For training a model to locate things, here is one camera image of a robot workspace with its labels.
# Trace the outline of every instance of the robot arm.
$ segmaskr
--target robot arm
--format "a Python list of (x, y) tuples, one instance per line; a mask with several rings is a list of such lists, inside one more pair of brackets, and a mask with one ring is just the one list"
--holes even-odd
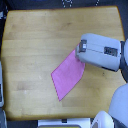
[(119, 40), (96, 35), (84, 34), (75, 50), (76, 58), (104, 69), (121, 69), (125, 81), (128, 81), (128, 40)]
[[(122, 76), (128, 83), (128, 40), (120, 42), (96, 34), (84, 34), (80, 44), (75, 49), (75, 56), (81, 62), (104, 69), (112, 71), (121, 69)], [(128, 119), (128, 93), (126, 88), (128, 88), (128, 84), (117, 89), (111, 101), (109, 114), (104, 111), (99, 112), (91, 128), (128, 127), (126, 121)]]

